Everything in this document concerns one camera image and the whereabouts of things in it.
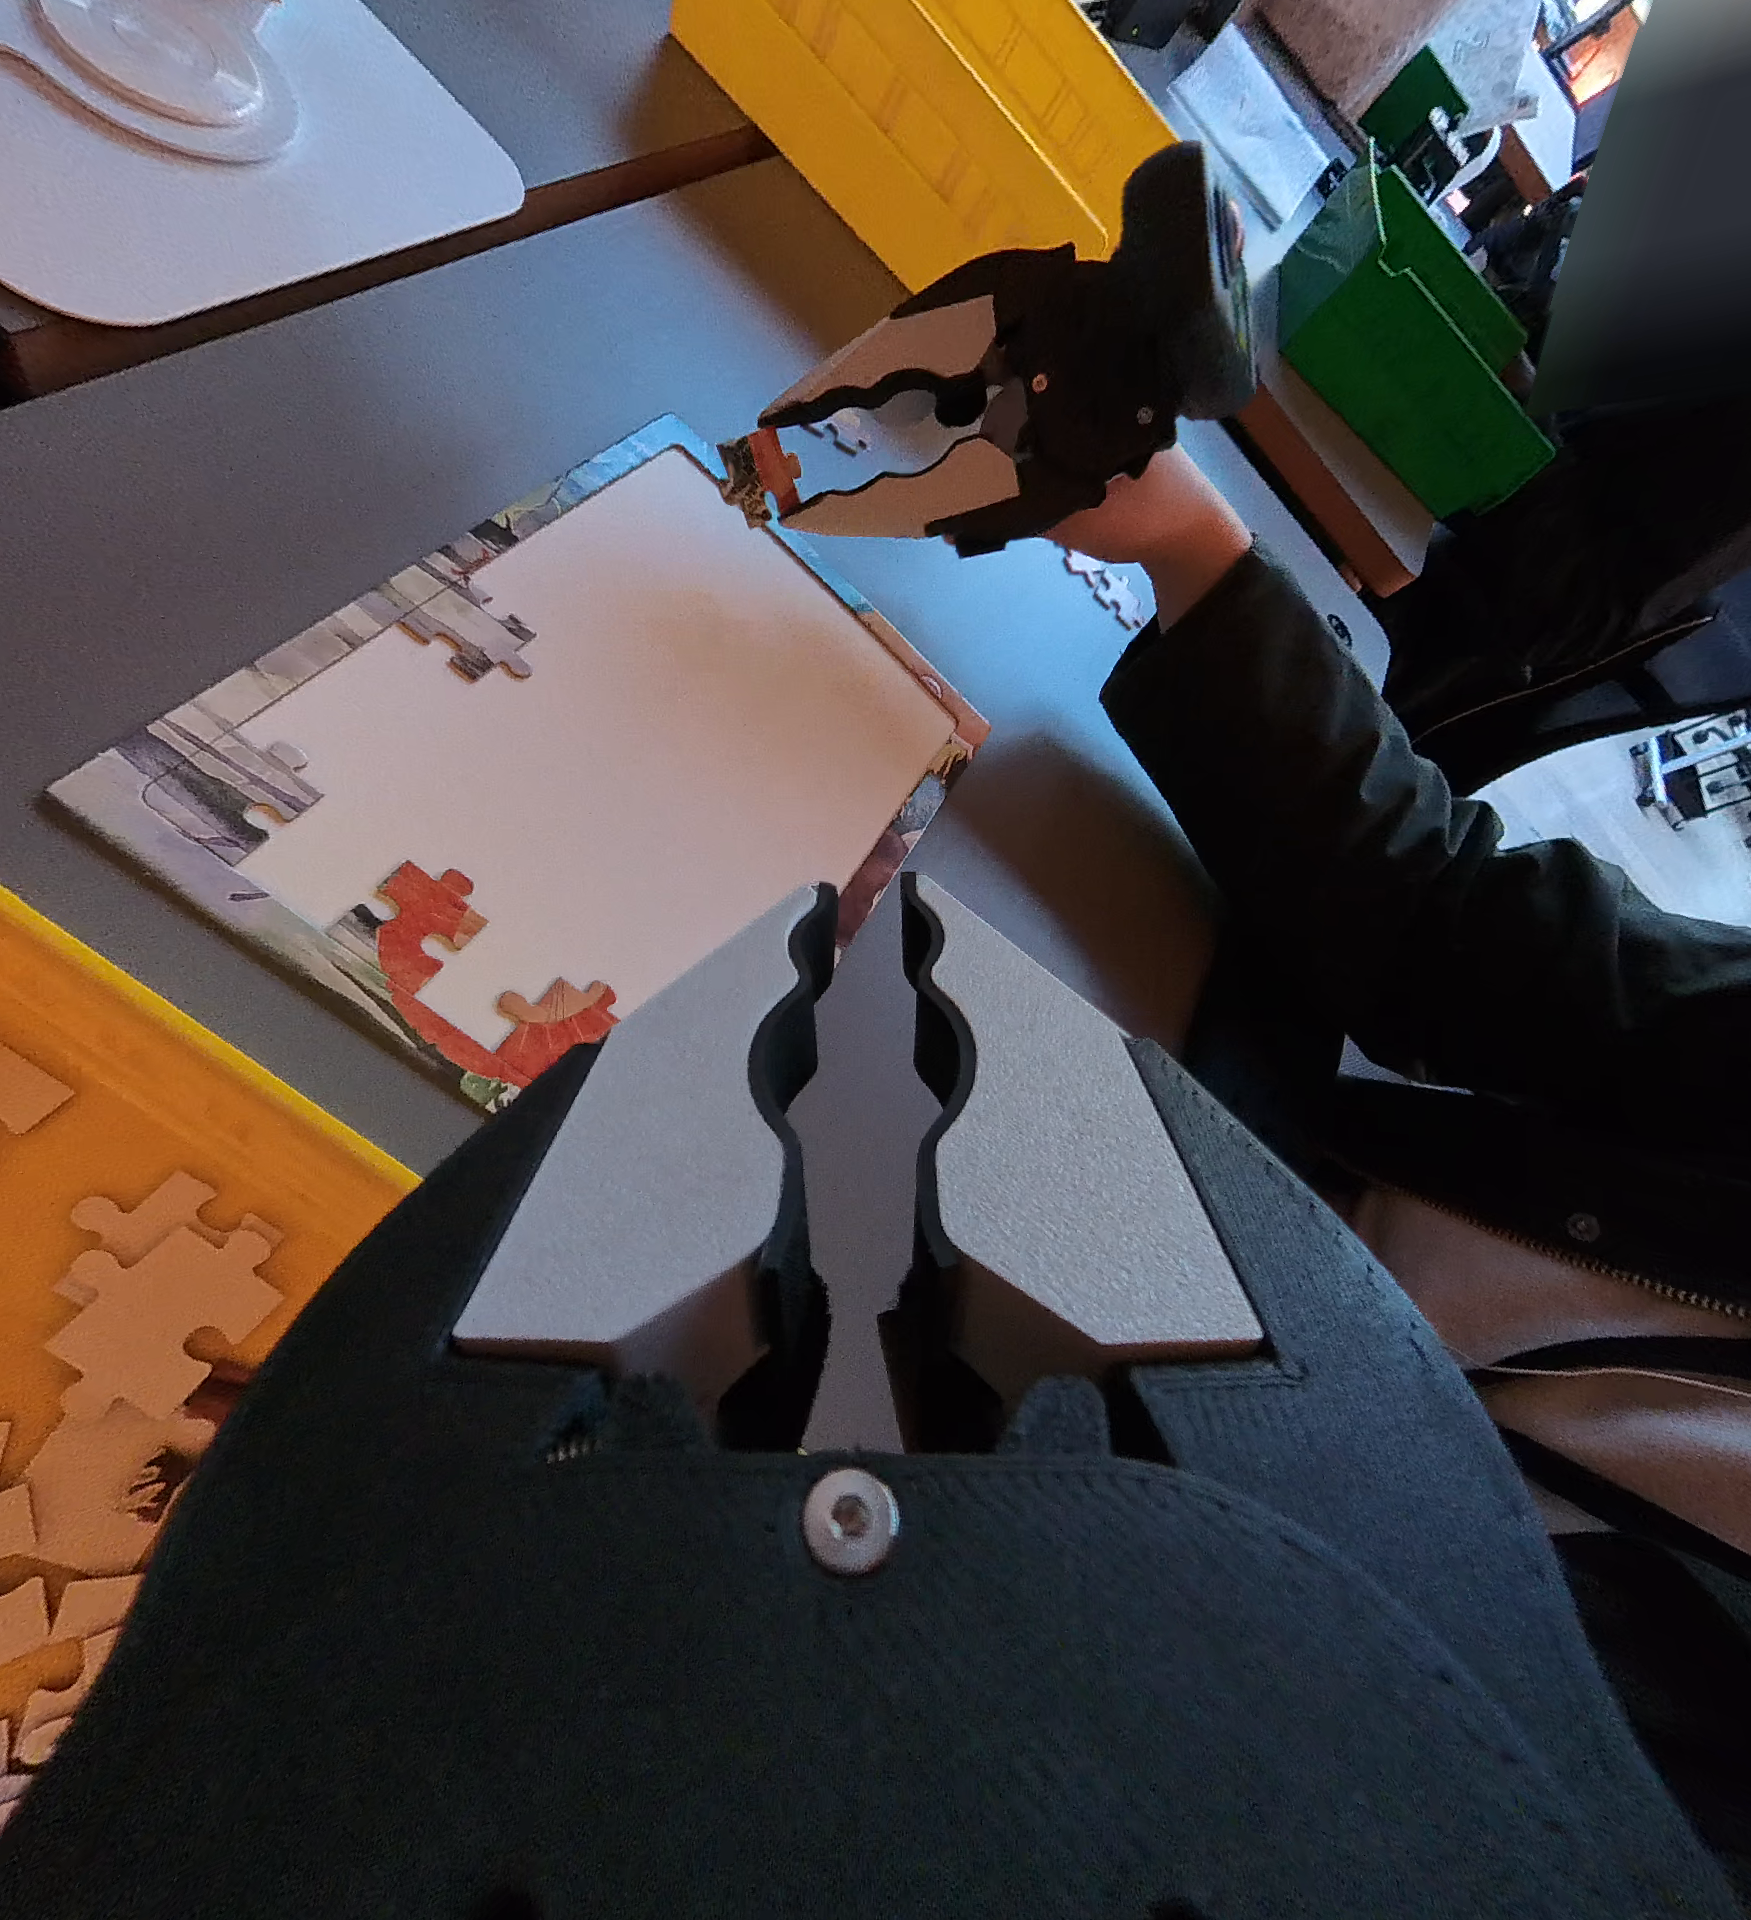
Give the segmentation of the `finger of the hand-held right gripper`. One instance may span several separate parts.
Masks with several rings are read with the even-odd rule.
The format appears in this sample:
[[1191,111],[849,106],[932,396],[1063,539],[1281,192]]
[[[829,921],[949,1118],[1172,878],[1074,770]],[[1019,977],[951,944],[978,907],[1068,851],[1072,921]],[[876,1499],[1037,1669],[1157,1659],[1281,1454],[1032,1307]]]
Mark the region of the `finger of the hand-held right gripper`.
[[934,418],[969,435],[993,435],[1000,406],[990,379],[998,338],[997,301],[980,295],[909,310],[895,309],[817,362],[761,413],[761,427],[800,426],[840,409],[876,411],[904,392],[934,397]]
[[943,431],[781,431],[799,468],[796,502],[781,515],[793,533],[826,539],[932,539],[943,520],[1016,500],[1019,461],[983,435]]

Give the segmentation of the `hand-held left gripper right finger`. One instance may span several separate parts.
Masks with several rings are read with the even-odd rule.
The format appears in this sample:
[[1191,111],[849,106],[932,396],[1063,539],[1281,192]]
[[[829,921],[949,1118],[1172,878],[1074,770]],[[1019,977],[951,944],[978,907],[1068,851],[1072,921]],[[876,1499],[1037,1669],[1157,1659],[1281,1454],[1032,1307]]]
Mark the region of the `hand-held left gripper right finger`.
[[1040,1380],[1241,1361],[1262,1323],[1127,1033],[930,878],[902,882],[928,1358]]

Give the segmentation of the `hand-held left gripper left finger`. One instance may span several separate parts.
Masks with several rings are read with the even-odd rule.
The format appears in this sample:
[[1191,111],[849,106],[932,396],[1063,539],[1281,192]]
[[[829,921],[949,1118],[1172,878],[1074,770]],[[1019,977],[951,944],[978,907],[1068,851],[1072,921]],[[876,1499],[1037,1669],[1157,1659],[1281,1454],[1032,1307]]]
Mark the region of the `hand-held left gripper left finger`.
[[598,1045],[455,1345],[808,1403],[829,1309],[789,1105],[814,1074],[839,895],[791,892]]

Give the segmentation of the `red dark puzzle piece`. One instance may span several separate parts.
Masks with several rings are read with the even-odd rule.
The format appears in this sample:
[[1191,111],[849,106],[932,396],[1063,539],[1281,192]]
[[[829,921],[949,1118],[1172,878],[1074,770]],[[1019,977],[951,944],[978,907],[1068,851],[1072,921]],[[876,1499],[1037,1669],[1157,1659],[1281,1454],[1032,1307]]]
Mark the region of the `red dark puzzle piece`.
[[800,460],[782,448],[774,427],[757,427],[717,443],[720,492],[751,529],[767,529],[800,510]]

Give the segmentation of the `red fan puzzle piece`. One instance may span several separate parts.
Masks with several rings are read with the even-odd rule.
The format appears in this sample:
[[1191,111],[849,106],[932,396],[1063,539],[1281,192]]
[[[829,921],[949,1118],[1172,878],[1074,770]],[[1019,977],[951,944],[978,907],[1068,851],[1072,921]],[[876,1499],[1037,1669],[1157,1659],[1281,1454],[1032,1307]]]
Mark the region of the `red fan puzzle piece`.
[[495,1009],[509,1021],[509,1033],[495,1048],[500,1079],[526,1086],[564,1053],[596,1045],[615,1026],[615,994],[603,980],[576,986],[552,980],[537,1001],[506,991]]

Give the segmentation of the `puzzle frame board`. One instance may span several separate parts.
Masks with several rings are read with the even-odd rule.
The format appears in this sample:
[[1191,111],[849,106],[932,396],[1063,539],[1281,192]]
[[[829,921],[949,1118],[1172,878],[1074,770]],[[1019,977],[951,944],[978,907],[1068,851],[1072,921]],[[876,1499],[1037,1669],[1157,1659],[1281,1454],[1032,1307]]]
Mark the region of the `puzzle frame board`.
[[[525,620],[526,680],[465,681],[402,611],[453,589]],[[129,740],[295,748],[322,799],[240,862],[141,800]],[[481,1111],[516,1091],[506,991],[603,980],[615,1021],[794,888],[852,937],[988,725],[800,540],[751,529],[714,451],[654,420],[257,660],[131,728],[45,799],[230,937]],[[474,882],[485,926],[393,992],[377,884]]]

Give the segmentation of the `red curved puzzle piece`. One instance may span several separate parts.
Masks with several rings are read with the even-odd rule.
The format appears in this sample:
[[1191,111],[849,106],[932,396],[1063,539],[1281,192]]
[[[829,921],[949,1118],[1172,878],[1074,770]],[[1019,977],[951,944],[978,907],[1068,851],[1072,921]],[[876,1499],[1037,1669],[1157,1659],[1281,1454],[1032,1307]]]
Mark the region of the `red curved puzzle piece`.
[[374,892],[393,905],[377,929],[377,965],[393,992],[417,994],[444,968],[430,939],[458,951],[485,926],[470,904],[472,878],[453,868],[433,876],[408,859]]

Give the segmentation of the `pile of puzzle pieces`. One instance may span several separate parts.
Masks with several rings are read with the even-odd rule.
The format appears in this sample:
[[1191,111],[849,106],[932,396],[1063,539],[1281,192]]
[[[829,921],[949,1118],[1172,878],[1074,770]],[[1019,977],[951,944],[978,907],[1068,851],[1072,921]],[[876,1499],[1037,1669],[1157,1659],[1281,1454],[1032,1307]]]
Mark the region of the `pile of puzzle pieces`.
[[[257,1266],[269,1228],[248,1217],[216,1241],[198,1227],[210,1187],[185,1173],[121,1210],[82,1198],[70,1212],[96,1246],[54,1282],[76,1307],[45,1341],[75,1373],[62,1416],[19,1484],[0,1493],[0,1664],[53,1639],[79,1645],[76,1682],[40,1692],[17,1735],[0,1724],[0,1809],[37,1769],[113,1652],[162,1509],[161,1462],[189,1471],[212,1428],[183,1408],[210,1375],[189,1337],[250,1332],[281,1293]],[[0,1455],[6,1426],[0,1424]]]

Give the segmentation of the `yellow plastic bin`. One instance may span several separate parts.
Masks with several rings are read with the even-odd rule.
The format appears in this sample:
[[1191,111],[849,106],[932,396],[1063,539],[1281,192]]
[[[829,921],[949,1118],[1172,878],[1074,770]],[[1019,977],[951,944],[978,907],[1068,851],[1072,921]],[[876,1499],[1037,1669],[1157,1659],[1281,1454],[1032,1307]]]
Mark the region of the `yellow plastic bin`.
[[971,255],[1106,255],[1175,140],[1068,1],[676,1],[672,37],[909,291]]
[[[413,1177],[0,886],[0,1493],[21,1483],[75,1380],[45,1353],[76,1313],[54,1282],[96,1246],[72,1208],[102,1196],[132,1210],[178,1173],[210,1187],[195,1216],[205,1236],[221,1241],[248,1217],[269,1228],[256,1273],[281,1301],[242,1337],[189,1337],[212,1369],[183,1412],[212,1432],[189,1471],[161,1462],[162,1514],[138,1584],[243,1383]],[[17,1735],[24,1708],[72,1685],[79,1668],[72,1639],[0,1664],[0,1724]]]

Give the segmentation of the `person's right forearm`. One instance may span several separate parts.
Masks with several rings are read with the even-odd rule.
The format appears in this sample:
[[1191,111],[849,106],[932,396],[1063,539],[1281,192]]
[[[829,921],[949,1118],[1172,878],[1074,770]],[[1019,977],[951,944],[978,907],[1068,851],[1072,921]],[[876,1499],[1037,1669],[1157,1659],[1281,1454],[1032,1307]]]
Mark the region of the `person's right forearm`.
[[1276,982],[1368,1059],[1751,1154],[1751,929],[1572,838],[1502,851],[1259,547],[1102,701]]

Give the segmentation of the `person's right hand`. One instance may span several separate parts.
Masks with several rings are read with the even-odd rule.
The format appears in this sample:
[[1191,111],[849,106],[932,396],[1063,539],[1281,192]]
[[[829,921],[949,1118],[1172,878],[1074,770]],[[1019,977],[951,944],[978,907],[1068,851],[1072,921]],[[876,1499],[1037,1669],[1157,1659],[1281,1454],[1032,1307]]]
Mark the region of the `person's right hand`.
[[1103,563],[1138,567],[1170,629],[1253,550],[1253,537],[1195,460],[1159,450],[1138,475],[1117,473],[1102,504],[1048,529],[1048,540]]

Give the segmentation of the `pink puzzle piece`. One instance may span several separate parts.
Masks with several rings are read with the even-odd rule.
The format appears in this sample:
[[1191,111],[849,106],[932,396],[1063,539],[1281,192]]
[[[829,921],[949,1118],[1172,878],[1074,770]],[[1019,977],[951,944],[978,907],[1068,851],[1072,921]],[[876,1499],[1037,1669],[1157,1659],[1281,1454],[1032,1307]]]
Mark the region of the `pink puzzle piece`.
[[1061,557],[1066,572],[1080,581],[1098,606],[1107,611],[1124,632],[1138,632],[1146,622],[1144,596],[1126,572],[1071,547],[1065,547]]

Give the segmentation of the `green plastic bin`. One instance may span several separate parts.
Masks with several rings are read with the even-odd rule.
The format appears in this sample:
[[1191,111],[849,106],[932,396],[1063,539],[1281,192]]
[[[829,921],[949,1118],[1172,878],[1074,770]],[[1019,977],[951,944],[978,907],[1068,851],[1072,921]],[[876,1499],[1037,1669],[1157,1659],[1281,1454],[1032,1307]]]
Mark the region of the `green plastic bin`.
[[1283,359],[1438,519],[1492,508],[1554,455],[1501,377],[1522,346],[1407,181],[1370,157],[1279,266]]

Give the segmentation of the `small green box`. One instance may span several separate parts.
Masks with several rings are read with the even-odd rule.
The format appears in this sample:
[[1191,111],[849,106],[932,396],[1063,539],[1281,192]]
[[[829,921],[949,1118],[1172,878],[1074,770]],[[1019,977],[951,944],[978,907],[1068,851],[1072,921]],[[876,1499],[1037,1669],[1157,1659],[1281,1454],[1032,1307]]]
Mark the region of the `small green box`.
[[1436,114],[1441,131],[1460,131],[1466,112],[1468,102],[1460,87],[1450,78],[1438,53],[1424,47],[1368,106],[1359,127],[1377,152],[1395,153],[1432,131]]

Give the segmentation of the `white patterned box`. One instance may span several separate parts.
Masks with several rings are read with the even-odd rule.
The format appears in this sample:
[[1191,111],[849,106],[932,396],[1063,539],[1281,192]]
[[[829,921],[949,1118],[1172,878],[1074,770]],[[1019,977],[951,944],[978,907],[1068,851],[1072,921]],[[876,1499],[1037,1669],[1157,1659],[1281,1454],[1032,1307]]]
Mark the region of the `white patterned box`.
[[1538,1],[1255,1],[1321,95],[1362,116],[1405,65],[1434,51],[1466,116],[1520,100],[1519,72]]

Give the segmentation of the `grey brown puzzle piece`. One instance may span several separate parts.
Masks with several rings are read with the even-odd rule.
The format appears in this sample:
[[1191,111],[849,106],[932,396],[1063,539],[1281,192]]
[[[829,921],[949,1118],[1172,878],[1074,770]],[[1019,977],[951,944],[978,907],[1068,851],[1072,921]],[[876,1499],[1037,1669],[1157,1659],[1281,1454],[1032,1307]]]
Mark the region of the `grey brown puzzle piece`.
[[477,681],[500,670],[526,680],[533,664],[525,645],[534,632],[519,616],[492,615],[465,594],[445,589],[402,611],[398,626],[417,643],[440,641],[451,652],[451,671]]

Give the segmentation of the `grey striped puzzle piece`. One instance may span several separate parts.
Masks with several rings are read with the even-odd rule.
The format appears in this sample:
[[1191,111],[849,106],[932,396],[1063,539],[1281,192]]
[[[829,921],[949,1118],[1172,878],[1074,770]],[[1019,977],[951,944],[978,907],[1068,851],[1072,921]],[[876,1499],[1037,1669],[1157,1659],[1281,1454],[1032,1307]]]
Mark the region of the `grey striped puzzle piece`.
[[231,866],[322,799],[302,779],[305,762],[295,748],[253,748],[237,734],[173,745],[153,728],[129,747],[151,774],[141,788],[142,804]]

